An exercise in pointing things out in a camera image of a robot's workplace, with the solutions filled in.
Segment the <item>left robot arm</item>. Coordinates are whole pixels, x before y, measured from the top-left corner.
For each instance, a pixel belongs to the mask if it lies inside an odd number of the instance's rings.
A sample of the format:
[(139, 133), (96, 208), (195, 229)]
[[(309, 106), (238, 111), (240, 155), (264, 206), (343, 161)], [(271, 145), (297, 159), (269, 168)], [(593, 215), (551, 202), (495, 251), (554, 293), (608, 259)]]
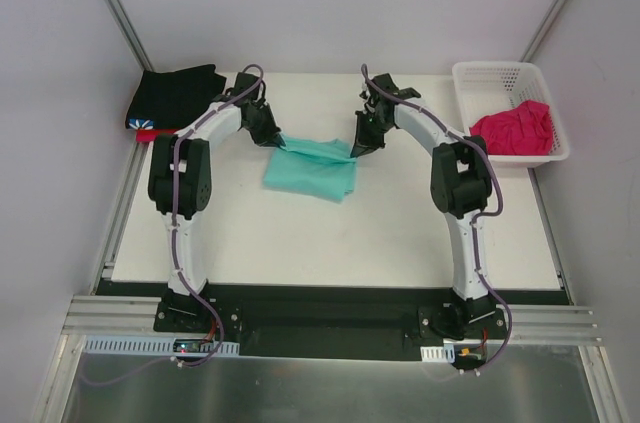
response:
[(242, 129), (259, 147), (285, 146), (257, 64), (238, 72), (234, 85), (215, 96), (194, 122), (153, 143), (147, 191), (162, 216), (170, 252), (167, 289), (154, 320), (157, 332), (222, 327), (207, 292), (200, 223), (213, 193), (212, 151)]

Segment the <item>teal t shirt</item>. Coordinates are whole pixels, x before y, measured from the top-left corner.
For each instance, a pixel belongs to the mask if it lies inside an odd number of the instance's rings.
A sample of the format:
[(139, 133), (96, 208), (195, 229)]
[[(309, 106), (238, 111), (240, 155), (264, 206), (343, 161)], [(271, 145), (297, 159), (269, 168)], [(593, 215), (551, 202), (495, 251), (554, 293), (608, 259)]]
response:
[(318, 142), (284, 136), (263, 177), (266, 188), (342, 202), (356, 186), (357, 161), (340, 139)]

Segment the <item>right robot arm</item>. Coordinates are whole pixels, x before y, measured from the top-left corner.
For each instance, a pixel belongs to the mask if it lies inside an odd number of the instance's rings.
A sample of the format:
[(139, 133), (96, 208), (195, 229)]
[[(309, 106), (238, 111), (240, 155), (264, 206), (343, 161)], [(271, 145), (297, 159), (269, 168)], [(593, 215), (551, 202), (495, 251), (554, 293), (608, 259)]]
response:
[(486, 144), (446, 125), (419, 92), (399, 88), (388, 73), (365, 76), (360, 98), (364, 108), (356, 112), (353, 158), (384, 148), (392, 129), (407, 132), (431, 157), (430, 194), (446, 219), (454, 274), (451, 301), (429, 318), (429, 328), (453, 340), (473, 337), (496, 311), (482, 227), (483, 219), (493, 215), (486, 208), (497, 189)]

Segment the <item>folded black t shirt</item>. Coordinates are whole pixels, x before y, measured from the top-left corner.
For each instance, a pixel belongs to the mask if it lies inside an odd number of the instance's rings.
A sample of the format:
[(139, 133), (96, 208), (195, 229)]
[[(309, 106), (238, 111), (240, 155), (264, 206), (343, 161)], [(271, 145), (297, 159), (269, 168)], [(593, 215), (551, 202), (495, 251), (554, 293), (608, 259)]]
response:
[(221, 94), (227, 79), (206, 64), (173, 72), (144, 71), (125, 117), (133, 130), (180, 130)]

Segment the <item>folded red t shirt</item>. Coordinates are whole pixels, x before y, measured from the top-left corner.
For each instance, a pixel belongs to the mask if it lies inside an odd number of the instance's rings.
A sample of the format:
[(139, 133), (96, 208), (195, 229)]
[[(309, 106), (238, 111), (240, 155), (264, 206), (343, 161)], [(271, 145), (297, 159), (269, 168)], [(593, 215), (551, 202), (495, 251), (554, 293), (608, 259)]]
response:
[(137, 143), (151, 143), (158, 136), (173, 135), (174, 133), (176, 133), (176, 130), (169, 130), (169, 129), (160, 129), (160, 130), (156, 130), (156, 129), (137, 129), (135, 131), (135, 141)]

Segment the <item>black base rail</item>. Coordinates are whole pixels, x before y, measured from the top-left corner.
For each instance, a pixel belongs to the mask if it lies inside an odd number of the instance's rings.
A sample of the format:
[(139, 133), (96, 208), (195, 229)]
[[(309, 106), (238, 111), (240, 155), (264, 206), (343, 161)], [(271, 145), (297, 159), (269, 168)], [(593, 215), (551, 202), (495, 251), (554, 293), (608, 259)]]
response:
[(445, 340), (502, 341), (506, 312), (492, 296), (463, 302), (444, 288), (209, 284), (202, 298), (160, 283), (100, 282), (97, 293), (153, 300), (153, 329), (236, 343), (243, 356), (416, 361)]

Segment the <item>pink t shirt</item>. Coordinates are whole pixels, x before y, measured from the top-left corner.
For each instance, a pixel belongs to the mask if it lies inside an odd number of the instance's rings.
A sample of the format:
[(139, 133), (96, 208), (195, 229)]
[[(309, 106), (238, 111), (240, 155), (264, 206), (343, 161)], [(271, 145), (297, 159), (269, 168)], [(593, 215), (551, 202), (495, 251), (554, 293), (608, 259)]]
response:
[(553, 145), (550, 107), (526, 100), (514, 109), (480, 118), (470, 133), (484, 139), (490, 155), (546, 156)]

